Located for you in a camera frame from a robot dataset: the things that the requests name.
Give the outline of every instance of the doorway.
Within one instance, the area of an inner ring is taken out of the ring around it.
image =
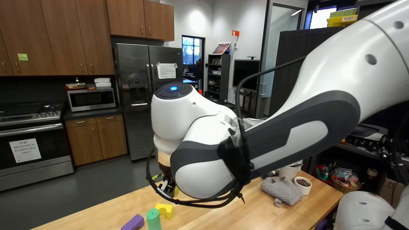
[[[183,84],[203,92],[205,38],[182,36]]]
[[[276,67],[280,32],[297,31],[301,29],[303,11],[302,8],[281,6],[276,3],[269,4],[266,17],[266,27],[262,48],[262,71]],[[274,73],[265,75],[260,78],[257,118],[270,117],[270,100],[273,95]]]

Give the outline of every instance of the cabinet door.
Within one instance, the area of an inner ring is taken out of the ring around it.
[[[76,0],[87,72],[114,75],[113,49],[105,0]]]
[[[164,41],[175,40],[175,27],[174,27],[174,7],[161,4],[161,38]]]
[[[16,76],[55,75],[40,0],[2,0],[0,23]]]
[[[10,59],[3,41],[2,31],[0,31],[0,66],[2,66],[0,76],[13,76]]]
[[[147,39],[163,40],[161,11],[163,4],[145,0],[145,26]]]
[[[111,35],[145,38],[145,0],[106,0]]]
[[[76,167],[104,159],[96,119],[67,122],[67,133]]]
[[[126,155],[128,151],[123,117],[103,117],[97,123],[104,159]]]
[[[86,75],[86,57],[74,0],[42,0],[58,75]]]

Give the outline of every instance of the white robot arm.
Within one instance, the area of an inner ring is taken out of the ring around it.
[[[232,110],[191,86],[161,87],[152,99],[161,168],[186,195],[210,201],[238,181],[246,184],[330,149],[366,118],[409,100],[408,36],[409,0],[402,0],[313,50],[284,107],[246,131],[250,159],[246,147],[238,149],[241,132]]]

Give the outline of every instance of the oven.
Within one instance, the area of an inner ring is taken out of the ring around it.
[[[36,108],[23,114],[0,108],[0,191],[74,173],[62,107]]]

